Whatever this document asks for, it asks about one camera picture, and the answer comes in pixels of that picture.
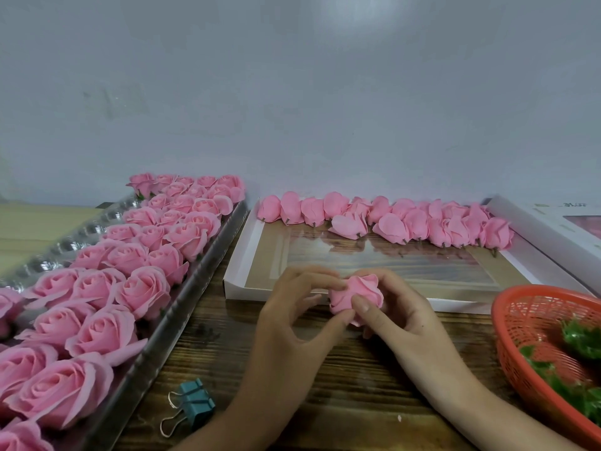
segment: orange plastic basket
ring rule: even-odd
[[[571,440],[601,450],[601,428],[553,391],[519,352],[534,345],[532,359],[555,364],[564,382],[598,380],[599,374],[565,352],[561,321],[578,318],[583,325],[600,326],[601,301],[553,286],[515,286],[496,297],[491,315],[501,367],[526,405]]]

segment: hand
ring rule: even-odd
[[[439,410],[469,398],[481,386],[455,349],[428,300],[387,269],[361,269],[353,275],[378,276],[384,306],[360,296],[353,308],[369,326],[364,336],[378,334],[394,352],[405,373]]]
[[[246,373],[225,412],[234,418],[232,424],[243,424],[261,436],[258,441],[262,443],[257,443],[256,449],[264,449],[277,439],[305,399],[323,360],[355,317],[353,310],[345,310],[331,318],[311,341],[297,338],[292,325],[319,302],[320,295],[310,296],[316,288],[343,290],[346,283],[337,272],[324,267],[289,267],[259,315]]]

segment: gray wall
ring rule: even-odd
[[[601,189],[601,0],[0,0],[0,195]]]

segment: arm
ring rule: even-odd
[[[296,319],[320,295],[346,283],[324,267],[289,267],[275,284],[257,322],[254,343],[236,397],[223,414],[172,451],[260,451],[280,435],[303,402],[319,367],[355,317],[353,310],[331,318],[311,341],[297,338]]]
[[[360,296],[353,308],[393,350],[430,404],[482,451],[577,451],[571,441],[492,394],[465,365],[430,303],[395,273],[375,273],[385,294],[382,310]]]

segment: binder clip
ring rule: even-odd
[[[194,381],[180,384],[177,392],[171,391],[167,395],[167,400],[171,408],[177,409],[177,413],[161,420],[159,430],[165,438],[171,437],[177,426],[186,420],[190,424],[192,432],[198,430],[208,422],[215,411],[215,402],[213,402],[213,399],[211,399],[207,391],[203,388],[203,383],[198,378]],[[184,416],[173,425],[171,432],[165,432],[163,424],[167,421],[177,419],[182,413]]]

